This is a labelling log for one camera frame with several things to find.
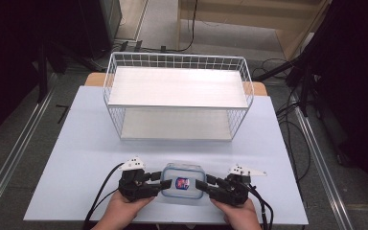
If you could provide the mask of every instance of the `white shelf board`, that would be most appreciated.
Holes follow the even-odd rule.
[[[127,108],[122,139],[232,139],[226,110]]]
[[[247,108],[239,71],[119,66],[114,78],[109,106]]]

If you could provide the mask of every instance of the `plastic container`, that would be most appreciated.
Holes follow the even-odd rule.
[[[163,190],[163,196],[199,199],[203,192],[196,188],[196,179],[205,182],[205,172],[200,166],[169,163],[162,173],[162,180],[172,180],[172,186]]]

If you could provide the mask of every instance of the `white tabletop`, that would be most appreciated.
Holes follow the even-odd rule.
[[[133,156],[146,163],[147,173],[163,171],[171,162],[199,165],[222,178],[237,163],[265,171],[267,176],[252,177],[252,185],[273,208],[274,223],[308,224],[269,97],[255,97],[232,142],[121,141],[103,90],[89,86],[82,86],[73,102],[24,220],[84,220],[111,169]],[[114,173],[103,196],[117,188],[120,177]],[[252,199],[260,218],[259,202]],[[92,220],[101,218],[106,204]],[[159,194],[134,222],[217,224],[224,223],[222,217],[206,194],[197,200]]]

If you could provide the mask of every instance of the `person's left hand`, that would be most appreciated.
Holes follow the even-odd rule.
[[[122,230],[127,227],[139,211],[149,204],[154,197],[129,202],[119,191],[116,191],[106,207],[101,220],[93,230]]]

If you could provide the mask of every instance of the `person's right hand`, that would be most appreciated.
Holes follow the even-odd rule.
[[[252,200],[249,198],[242,206],[231,206],[211,199],[211,202],[215,204],[225,214],[223,219],[226,223],[231,224],[235,230],[261,230],[261,226],[256,215],[255,206]]]

